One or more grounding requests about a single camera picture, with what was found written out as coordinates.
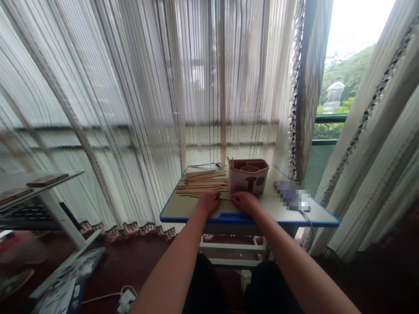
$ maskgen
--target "book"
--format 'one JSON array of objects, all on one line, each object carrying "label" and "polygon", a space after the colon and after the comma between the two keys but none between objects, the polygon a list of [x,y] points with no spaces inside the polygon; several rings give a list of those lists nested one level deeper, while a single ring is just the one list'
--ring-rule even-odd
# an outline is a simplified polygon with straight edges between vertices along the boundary
[{"label": "book", "polygon": [[32,188],[42,188],[52,183],[55,183],[57,181],[60,181],[68,176],[69,174],[50,174],[50,175],[47,175],[46,177],[33,180],[32,182],[28,182],[26,185]]},{"label": "book", "polygon": [[26,194],[32,193],[31,188],[13,188],[0,194],[0,205],[4,205],[14,199],[17,199]]}]

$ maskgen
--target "curtain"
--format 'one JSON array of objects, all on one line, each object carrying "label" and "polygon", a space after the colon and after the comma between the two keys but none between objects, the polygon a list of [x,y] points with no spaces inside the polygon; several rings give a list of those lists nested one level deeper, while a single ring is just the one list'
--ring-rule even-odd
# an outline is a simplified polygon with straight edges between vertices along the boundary
[{"label": "curtain", "polygon": [[313,140],[314,122],[322,88],[333,1],[306,5],[296,124],[297,179],[304,180]]},{"label": "curtain", "polygon": [[396,1],[377,43],[316,195],[341,225],[317,230],[312,255],[328,246],[350,262],[417,197],[418,13],[417,2]]},{"label": "curtain", "polygon": [[110,236],[178,232],[189,164],[292,177],[304,3],[1,0],[1,170],[85,170],[55,194]]}]

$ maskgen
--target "left hand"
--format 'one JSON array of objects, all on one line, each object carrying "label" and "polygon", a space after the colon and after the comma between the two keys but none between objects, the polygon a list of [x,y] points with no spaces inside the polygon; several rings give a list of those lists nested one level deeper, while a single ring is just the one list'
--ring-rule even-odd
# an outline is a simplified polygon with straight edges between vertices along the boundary
[{"label": "left hand", "polygon": [[199,211],[204,211],[206,216],[209,217],[220,204],[220,195],[221,193],[217,191],[203,192],[198,200],[196,209]]}]

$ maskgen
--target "sky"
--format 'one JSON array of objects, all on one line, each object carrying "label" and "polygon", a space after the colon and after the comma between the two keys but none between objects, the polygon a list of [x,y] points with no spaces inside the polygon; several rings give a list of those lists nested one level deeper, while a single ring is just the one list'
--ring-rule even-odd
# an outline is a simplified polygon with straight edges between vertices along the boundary
[{"label": "sky", "polygon": [[395,0],[334,0],[326,56],[343,59],[376,43]]}]

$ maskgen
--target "black pants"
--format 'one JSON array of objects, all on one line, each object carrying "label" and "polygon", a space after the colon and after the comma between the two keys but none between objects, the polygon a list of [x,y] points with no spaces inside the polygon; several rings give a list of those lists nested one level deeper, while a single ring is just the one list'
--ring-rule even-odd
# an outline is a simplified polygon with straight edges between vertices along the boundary
[{"label": "black pants", "polygon": [[[260,263],[245,294],[246,313],[302,313],[276,263]],[[229,313],[226,296],[210,260],[198,254],[183,314]]]}]

